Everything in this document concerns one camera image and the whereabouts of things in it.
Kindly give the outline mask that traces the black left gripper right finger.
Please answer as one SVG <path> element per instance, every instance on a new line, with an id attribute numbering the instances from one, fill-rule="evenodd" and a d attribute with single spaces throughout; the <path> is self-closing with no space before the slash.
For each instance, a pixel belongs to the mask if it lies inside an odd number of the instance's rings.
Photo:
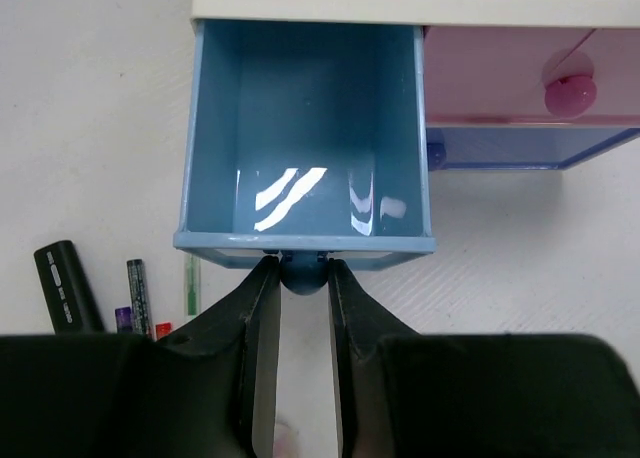
<path id="1" fill-rule="evenodd" d="M 331 346 L 341 457 L 418 457 L 424 407 L 419 334 L 328 264 Z"/>

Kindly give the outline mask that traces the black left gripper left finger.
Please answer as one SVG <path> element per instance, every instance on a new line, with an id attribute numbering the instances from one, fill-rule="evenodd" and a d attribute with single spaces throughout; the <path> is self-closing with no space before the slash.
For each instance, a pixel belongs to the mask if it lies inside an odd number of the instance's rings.
<path id="1" fill-rule="evenodd" d="M 279 261 L 263 258 L 229 294 L 173 332 L 162 437 L 180 457 L 270 457 L 281 317 Z"/>

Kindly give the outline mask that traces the dark blue drawer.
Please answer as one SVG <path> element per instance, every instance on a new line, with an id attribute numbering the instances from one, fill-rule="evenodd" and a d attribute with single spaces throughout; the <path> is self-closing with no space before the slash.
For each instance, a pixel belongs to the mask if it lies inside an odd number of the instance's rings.
<path id="1" fill-rule="evenodd" d="M 637 128 L 447 127 L 426 130 L 439 170 L 566 170 L 639 137 Z"/>

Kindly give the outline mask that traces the light blue drawer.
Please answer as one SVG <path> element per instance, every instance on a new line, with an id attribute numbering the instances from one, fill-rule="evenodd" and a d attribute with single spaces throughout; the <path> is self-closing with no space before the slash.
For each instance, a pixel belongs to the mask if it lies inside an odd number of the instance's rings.
<path id="1" fill-rule="evenodd" d="M 324 267 L 434 252 L 422 30 L 202 19 L 176 248 L 226 268 L 272 254 L 311 294 Z"/>

